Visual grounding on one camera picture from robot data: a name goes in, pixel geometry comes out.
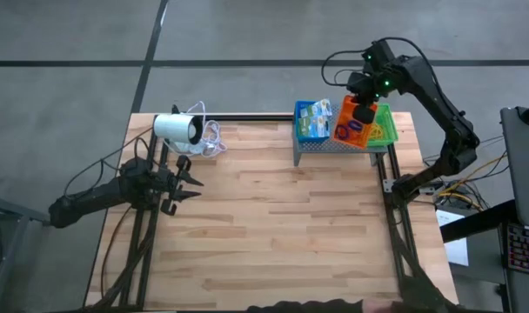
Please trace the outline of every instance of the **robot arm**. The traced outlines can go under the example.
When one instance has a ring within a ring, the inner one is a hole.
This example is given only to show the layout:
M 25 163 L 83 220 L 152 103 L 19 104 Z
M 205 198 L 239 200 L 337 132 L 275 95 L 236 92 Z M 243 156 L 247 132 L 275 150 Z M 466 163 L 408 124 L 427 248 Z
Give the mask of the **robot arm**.
M 149 210 L 155 203 L 154 191 L 169 192 L 160 210 L 174 215 L 176 204 L 184 199 L 199 196 L 200 193 L 182 190 L 181 181 L 202 186 L 203 184 L 189 175 L 191 160 L 180 156 L 177 160 L 177 174 L 160 168 L 153 172 L 151 163 L 140 158 L 127 161 L 119 169 L 120 176 L 94 189 L 78 192 L 74 195 L 59 197 L 49 208 L 50 223 L 56 228 L 76 223 L 82 216 L 105 210 L 121 203 L 130 203 L 134 209 Z
M 419 195 L 419 187 L 437 177 L 458 174 L 477 159 L 475 149 L 479 146 L 472 123 L 446 98 L 431 65 L 420 53 L 422 57 L 394 57 L 386 40 L 374 42 L 362 55 L 364 74 L 353 72 L 347 84 L 359 103 L 353 116 L 363 123 L 372 122 L 372 114 L 364 112 L 365 108 L 397 90 L 400 95 L 414 95 L 445 132 L 440 158 L 434 165 L 394 182 L 392 192 L 397 203 L 409 203 Z

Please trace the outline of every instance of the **concrete floor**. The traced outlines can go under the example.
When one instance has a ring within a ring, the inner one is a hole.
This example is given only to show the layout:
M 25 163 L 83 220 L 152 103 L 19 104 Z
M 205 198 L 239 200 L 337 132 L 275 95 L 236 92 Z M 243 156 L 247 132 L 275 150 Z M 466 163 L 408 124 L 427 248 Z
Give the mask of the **concrete floor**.
M 0 0 L 0 60 L 143 60 L 159 3 Z M 408 37 L 435 60 L 529 59 L 529 0 L 175 0 L 156 59 L 322 59 L 382 36 Z M 402 45 L 394 49 L 413 54 Z M 529 106 L 529 67 L 436 71 L 482 139 L 501 133 L 499 109 Z M 75 173 L 123 141 L 140 73 L 137 67 L 0 68 L 0 196 L 47 211 Z M 173 103 L 186 109 L 197 100 L 213 112 L 290 111 L 296 99 L 345 94 L 319 74 L 316 67 L 155 68 L 140 111 L 169 111 Z M 412 113 L 424 156 L 439 153 L 443 133 L 413 97 L 386 102 Z M 474 165 L 502 151 L 502 143 L 480 150 Z M 86 188 L 96 175 L 87 172 L 73 189 Z M 491 204 L 512 197 L 507 174 L 479 182 L 479 189 Z M 1 311 L 79 307 L 103 216 L 64 230 L 30 227 Z M 455 282 L 466 307 L 499 306 L 491 285 L 459 276 Z

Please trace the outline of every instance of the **white paper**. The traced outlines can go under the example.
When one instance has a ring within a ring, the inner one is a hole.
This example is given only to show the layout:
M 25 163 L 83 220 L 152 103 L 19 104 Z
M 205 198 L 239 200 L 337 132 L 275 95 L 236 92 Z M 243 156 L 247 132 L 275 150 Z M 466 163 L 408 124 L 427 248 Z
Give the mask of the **white paper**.
M 437 210 L 437 221 L 439 221 L 439 226 L 454 222 L 464 218 L 460 214 L 454 214 L 451 212 L 446 212 L 443 210 Z M 459 265 L 468 266 L 467 258 L 467 239 L 462 238 L 455 240 L 453 242 L 445 243 L 446 256 L 448 257 L 448 262 L 455 263 Z

